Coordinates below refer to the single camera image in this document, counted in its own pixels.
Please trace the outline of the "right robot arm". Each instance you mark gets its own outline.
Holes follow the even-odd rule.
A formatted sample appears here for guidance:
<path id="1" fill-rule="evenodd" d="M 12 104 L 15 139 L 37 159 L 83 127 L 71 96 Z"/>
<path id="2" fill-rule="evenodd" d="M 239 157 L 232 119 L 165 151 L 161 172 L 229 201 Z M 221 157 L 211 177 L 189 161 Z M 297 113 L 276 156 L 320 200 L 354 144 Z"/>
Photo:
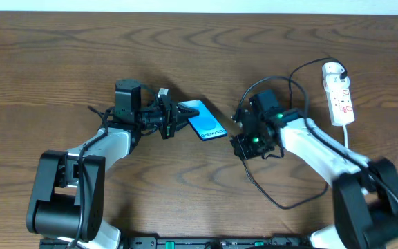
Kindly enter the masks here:
<path id="1" fill-rule="evenodd" d="M 398 238 L 398 173 L 387 159 L 370 160 L 321 131 L 299 109 L 285 110 L 272 91 L 249 99 L 231 139 L 242 161 L 288 151 L 331 187 L 334 223 L 308 235 L 313 248 L 385 248 Z"/>

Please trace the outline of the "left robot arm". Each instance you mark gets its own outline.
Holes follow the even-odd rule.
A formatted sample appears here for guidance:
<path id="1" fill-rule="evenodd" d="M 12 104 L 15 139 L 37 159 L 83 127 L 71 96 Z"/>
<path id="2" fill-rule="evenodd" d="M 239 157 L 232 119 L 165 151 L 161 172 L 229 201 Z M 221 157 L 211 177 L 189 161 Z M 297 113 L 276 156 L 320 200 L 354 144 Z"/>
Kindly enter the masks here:
<path id="1" fill-rule="evenodd" d="M 115 104 L 96 113 L 102 123 L 92 138 L 40 156 L 26 215 L 29 232 L 64 241 L 67 248 L 119 248 L 120 230 L 103 218 L 106 172 L 142 136 L 159 131 L 170 138 L 199 114 L 173 101 L 168 89 L 150 89 L 153 101 L 144 107 L 144 88 L 137 80 L 118 80 Z"/>

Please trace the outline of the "blue screen smartphone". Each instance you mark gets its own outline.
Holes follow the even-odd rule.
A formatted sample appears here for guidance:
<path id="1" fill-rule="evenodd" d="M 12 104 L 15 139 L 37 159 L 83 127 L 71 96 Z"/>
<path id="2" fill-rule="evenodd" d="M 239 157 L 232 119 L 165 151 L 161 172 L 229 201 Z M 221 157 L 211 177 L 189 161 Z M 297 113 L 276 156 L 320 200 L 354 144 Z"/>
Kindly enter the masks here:
<path id="1" fill-rule="evenodd" d="M 189 124 L 202 141 L 222 138 L 227 130 L 219 123 L 201 100 L 181 102 L 180 106 L 199 111 L 199 115 L 189 119 Z"/>

